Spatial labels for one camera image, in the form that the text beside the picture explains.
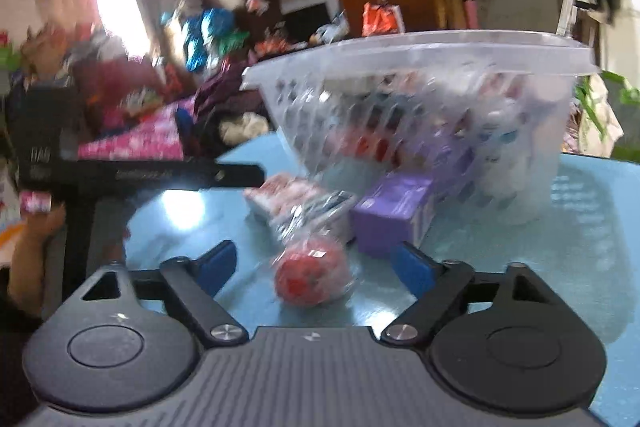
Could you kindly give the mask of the person left hand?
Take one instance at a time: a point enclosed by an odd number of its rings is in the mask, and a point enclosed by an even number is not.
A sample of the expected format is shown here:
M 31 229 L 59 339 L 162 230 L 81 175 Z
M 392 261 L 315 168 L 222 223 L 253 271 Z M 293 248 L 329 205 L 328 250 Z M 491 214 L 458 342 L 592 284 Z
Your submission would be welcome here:
M 14 249 L 6 295 L 33 317 L 39 317 L 42 309 L 46 243 L 62 228 L 65 217 L 63 205 L 29 216 Z

